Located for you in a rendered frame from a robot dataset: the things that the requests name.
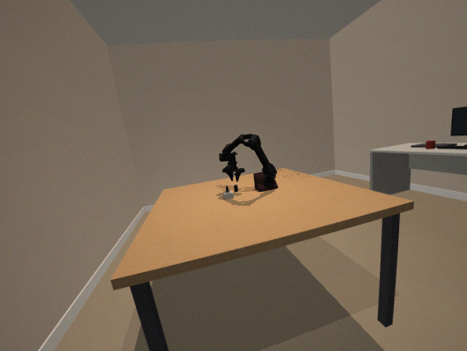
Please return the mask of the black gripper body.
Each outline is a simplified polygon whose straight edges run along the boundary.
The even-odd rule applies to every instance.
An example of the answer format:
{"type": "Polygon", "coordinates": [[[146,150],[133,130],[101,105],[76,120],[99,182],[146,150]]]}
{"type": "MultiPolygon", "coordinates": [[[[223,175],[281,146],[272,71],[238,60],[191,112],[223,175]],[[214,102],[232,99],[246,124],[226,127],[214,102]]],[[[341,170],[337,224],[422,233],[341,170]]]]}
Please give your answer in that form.
{"type": "MultiPolygon", "coordinates": [[[[235,169],[235,170],[232,170],[232,171],[236,171],[236,173],[243,173],[243,172],[245,172],[245,169],[244,169],[244,168],[239,168],[239,169],[237,168],[236,163],[238,163],[238,162],[234,161],[234,162],[229,162],[229,163],[227,163],[227,164],[228,164],[228,165],[231,165],[231,163],[233,163],[234,169],[235,169]]],[[[231,172],[232,172],[232,171],[231,171],[231,172]]]]}

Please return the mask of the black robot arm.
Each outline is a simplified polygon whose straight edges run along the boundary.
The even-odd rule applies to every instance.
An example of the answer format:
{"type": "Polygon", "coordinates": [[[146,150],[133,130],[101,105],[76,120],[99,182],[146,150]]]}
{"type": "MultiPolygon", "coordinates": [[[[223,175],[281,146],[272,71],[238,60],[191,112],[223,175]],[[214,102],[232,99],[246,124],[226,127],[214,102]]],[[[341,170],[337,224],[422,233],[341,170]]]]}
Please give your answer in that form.
{"type": "MultiPolygon", "coordinates": [[[[234,148],[236,148],[239,144],[243,144],[246,147],[249,147],[250,149],[254,150],[256,155],[258,156],[259,160],[261,161],[261,164],[263,166],[262,171],[265,175],[264,181],[267,185],[271,185],[274,182],[274,179],[276,177],[277,171],[274,167],[273,164],[269,163],[262,147],[261,147],[261,140],[260,137],[256,134],[241,134],[239,137],[237,137],[231,144],[227,144],[224,149],[222,150],[222,153],[219,154],[219,159],[221,162],[234,162],[236,161],[235,155],[237,155],[236,152],[232,152],[234,148]],[[249,139],[247,142],[244,141],[245,139],[249,139]],[[232,153],[231,153],[232,152],[232,153]]],[[[230,173],[234,169],[233,163],[231,165],[228,165],[224,168],[224,172],[230,173]]]]}

